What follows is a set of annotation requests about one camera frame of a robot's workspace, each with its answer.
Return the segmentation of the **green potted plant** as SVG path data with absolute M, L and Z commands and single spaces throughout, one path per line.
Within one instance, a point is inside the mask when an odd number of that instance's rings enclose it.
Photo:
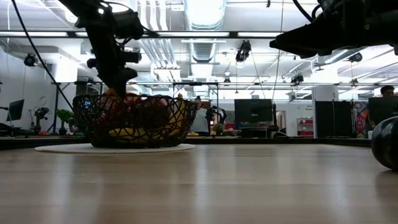
M 61 125 L 60 129 L 58 130 L 58 133 L 59 135 L 64 136 L 67 133 L 67 129 L 65 128 L 65 123 L 68 123 L 70 119 L 74 118 L 74 114 L 72 111 L 68 111 L 65 109 L 57 110 L 55 114 L 61 120 Z

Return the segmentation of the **yellow banana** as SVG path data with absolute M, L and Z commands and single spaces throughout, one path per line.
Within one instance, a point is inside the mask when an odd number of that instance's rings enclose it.
M 182 122 L 185 118 L 183 109 L 185 109 L 186 103 L 178 101 L 174 105 L 175 114 L 170 117 L 169 124 L 164 127 L 163 130 L 155 131 L 154 134 L 150 135 L 148 131 L 139 128 L 133 130 L 132 128 L 116 128 L 108 132 L 111 137 L 121 137 L 124 140 L 133 140 L 134 143 L 142 143 L 149 140 L 152 137 L 155 140 L 163 140 L 167 136 L 173 136 L 178 134 L 182 128 Z

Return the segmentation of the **red storage shelf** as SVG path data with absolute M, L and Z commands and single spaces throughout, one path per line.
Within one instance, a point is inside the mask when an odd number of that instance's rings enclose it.
M 313 118 L 297 118 L 297 136 L 312 138 L 313 135 Z

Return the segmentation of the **red pomegranate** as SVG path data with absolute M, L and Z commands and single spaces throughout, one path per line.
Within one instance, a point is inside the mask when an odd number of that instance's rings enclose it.
M 124 125 L 129 118 L 130 106 L 125 101 L 114 100 L 105 112 L 105 120 L 109 124 Z

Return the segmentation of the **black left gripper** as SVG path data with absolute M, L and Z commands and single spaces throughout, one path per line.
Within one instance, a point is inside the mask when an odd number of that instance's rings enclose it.
M 89 59 L 87 66 L 95 67 L 101 80 L 109 80 L 109 87 L 118 96 L 126 96 L 126 85 L 137 77 L 135 69 L 126 68 L 127 62 L 139 63 L 139 52 L 125 52 L 116 43 L 113 32 L 107 27 L 89 26 L 86 28 L 95 59 Z

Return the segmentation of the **white plate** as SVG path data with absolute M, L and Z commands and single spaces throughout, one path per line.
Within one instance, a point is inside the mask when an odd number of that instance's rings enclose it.
M 172 147 L 143 148 L 143 149 L 119 149 L 119 148 L 101 148 L 94 147 L 90 143 L 85 144 L 62 144 L 51 146 L 39 146 L 34 150 L 37 152 L 66 153 L 66 154 L 137 154 L 137 153 L 155 153 L 155 152 L 175 152 L 194 149 L 193 144 L 179 144 Z

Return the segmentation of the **dark purple plum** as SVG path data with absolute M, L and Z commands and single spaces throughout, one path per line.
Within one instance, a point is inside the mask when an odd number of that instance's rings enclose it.
M 374 128 L 371 150 L 380 164 L 398 171 L 398 116 L 387 118 Z

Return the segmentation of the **black tilted monitor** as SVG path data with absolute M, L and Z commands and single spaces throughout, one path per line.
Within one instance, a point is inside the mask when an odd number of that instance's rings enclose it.
M 11 102 L 8 107 L 8 115 L 6 121 L 20 120 L 22 116 L 23 107 L 24 107 L 24 99 Z

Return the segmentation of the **large dark monitor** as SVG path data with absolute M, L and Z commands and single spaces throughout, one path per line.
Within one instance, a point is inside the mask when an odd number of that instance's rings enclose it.
M 374 97 L 368 103 L 370 119 L 375 124 L 398 116 L 398 96 Z

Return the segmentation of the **person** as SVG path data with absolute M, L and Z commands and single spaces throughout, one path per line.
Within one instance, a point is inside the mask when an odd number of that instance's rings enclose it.
M 381 95 L 382 97 L 387 97 L 387 96 L 393 96 L 394 95 L 394 87 L 391 85 L 386 85 L 381 88 Z M 371 127 L 371 129 L 374 129 L 376 127 L 375 122 L 371 119 L 371 115 L 368 115 L 368 123 Z
M 199 136 L 209 136 L 209 123 L 214 120 L 214 116 L 210 111 L 201 107 L 201 98 L 199 96 L 195 98 L 195 104 L 197 106 L 196 116 L 190 127 L 190 131 L 197 133 Z

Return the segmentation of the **black metal table frame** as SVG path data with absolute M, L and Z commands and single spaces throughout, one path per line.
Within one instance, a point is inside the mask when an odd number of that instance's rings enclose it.
M 37 146 L 83 144 L 89 143 L 85 138 L 0 138 L 0 150 L 23 149 Z M 186 144 L 331 144 L 354 147 L 371 147 L 369 139 L 351 138 L 227 138 L 227 137 L 188 137 Z

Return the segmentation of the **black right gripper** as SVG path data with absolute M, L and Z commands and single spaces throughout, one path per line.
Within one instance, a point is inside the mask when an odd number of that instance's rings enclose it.
M 284 32 L 269 47 L 309 58 L 338 49 L 390 45 L 398 55 L 398 0 L 317 0 L 313 23 Z

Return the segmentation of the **black computer monitor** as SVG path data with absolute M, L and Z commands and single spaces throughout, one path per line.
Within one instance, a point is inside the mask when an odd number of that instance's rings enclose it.
M 273 121 L 272 101 L 267 99 L 237 99 L 234 101 L 236 123 Z

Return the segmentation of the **dark red apple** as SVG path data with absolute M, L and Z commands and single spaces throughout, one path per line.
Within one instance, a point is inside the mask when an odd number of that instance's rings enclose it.
M 153 125 L 167 124 L 171 113 L 168 101 L 163 98 L 151 98 L 146 102 L 146 115 Z

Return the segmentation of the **black partition panel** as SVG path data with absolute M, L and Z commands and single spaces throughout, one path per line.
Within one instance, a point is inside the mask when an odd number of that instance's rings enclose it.
M 316 101 L 317 138 L 351 138 L 354 136 L 353 105 L 350 101 Z

